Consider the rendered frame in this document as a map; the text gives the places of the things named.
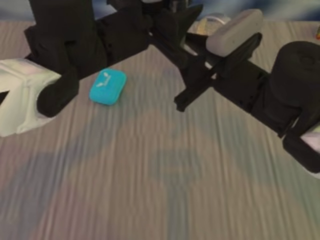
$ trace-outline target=wooden surface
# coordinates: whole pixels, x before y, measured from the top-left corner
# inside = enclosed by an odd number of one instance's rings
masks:
[[[28,53],[30,24],[0,22],[0,59]],[[266,22],[252,61],[269,71],[318,26]],[[271,130],[213,90],[177,112],[182,80],[153,47],[113,68],[116,105],[89,100],[94,75],[55,121],[0,140],[0,240],[319,239],[320,181]]]

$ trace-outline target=turquoise soap bar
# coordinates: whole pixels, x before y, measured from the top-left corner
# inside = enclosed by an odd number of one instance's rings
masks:
[[[110,68],[104,69],[96,78],[89,98],[99,104],[113,105],[117,102],[126,81],[127,76],[124,72]]]

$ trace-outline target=robot figure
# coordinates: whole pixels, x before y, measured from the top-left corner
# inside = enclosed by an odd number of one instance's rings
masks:
[[[258,9],[206,36],[187,32],[201,5],[173,12],[162,0],[109,0],[117,12],[95,20],[90,0],[29,1],[36,21],[25,30],[31,53],[0,61],[0,136],[52,121],[77,96],[80,80],[154,45],[181,73],[178,111],[214,88],[276,132],[284,149],[320,176],[320,154],[301,138],[320,121],[320,46],[283,46],[268,73],[249,61],[262,40]]]

